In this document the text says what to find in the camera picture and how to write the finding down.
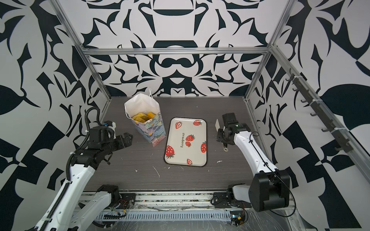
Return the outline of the long striped fake croissant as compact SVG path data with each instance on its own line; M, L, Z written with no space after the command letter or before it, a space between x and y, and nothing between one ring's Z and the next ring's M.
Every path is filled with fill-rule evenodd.
M153 119L156 116L156 114L149 112L147 116L149 117L149 119Z

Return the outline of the column fake croissant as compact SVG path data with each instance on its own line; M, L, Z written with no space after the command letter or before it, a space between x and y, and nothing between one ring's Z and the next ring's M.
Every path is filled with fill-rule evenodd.
M150 120L150 118L148 117L148 115L144 113L138 113L132 117L132 120L139 122L139 123L145 123L148 120Z

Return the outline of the colourful printed paper bag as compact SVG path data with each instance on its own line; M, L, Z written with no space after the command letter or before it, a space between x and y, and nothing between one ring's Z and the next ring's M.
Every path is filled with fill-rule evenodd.
M126 117L135 125L136 130L153 146L166 138L160 104L151 94L137 94L124 104L124 110ZM145 123L132 120L132 117L138 113L148 115L149 112L156 114L156 116Z

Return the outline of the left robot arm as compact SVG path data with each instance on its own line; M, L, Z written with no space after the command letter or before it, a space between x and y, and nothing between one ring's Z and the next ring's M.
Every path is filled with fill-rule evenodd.
M110 164L115 151L128 148L133 135L115 133L113 121L100 122L90 127L82 144L71 152L66 163L66 179L55 199L41 220L32 228L34 231L85 231L106 208L115 210L121 202L116 185L103 185L77 214L74 214L79 199L101 162Z

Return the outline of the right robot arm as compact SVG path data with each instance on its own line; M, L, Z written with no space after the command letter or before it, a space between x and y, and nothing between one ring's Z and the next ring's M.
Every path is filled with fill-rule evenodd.
M259 133L238 122L223 128L216 122L215 128L216 140L223 150L226 152L229 145L237 146L253 173L250 185L234 184L227 188L228 205L249 203L256 212L270 211L284 218L295 215L298 210L290 190L291 177L287 171L278 169L257 144L255 138Z

